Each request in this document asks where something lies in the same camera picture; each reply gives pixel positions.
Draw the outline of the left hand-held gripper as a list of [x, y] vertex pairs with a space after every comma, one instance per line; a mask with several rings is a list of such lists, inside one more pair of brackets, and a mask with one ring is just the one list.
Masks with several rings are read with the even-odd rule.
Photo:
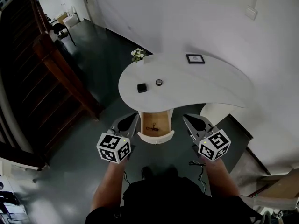
[[96, 145], [101, 159], [120, 164], [131, 154], [131, 141], [136, 135], [139, 120], [137, 113], [129, 113], [116, 119], [110, 128], [102, 133]]

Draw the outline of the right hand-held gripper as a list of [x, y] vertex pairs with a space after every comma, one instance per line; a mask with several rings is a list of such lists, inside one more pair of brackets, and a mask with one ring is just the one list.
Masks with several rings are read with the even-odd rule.
[[185, 114], [183, 121], [193, 139], [192, 147], [198, 155], [215, 161], [228, 151], [231, 140], [224, 130], [212, 125], [207, 118], [197, 114]]

